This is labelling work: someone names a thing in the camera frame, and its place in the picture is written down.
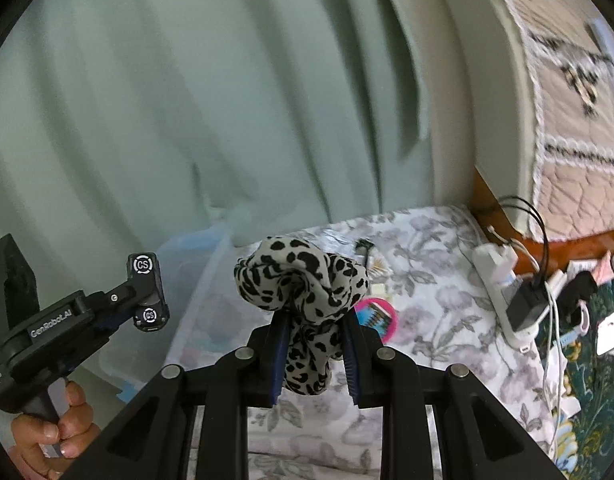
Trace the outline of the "person's left hand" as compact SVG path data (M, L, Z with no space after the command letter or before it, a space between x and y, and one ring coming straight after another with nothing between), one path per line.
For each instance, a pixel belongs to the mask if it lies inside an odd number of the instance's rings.
M59 479L101 432L84 389L67 382L64 395L68 410L56 424L25 414L12 420L9 456L24 479Z

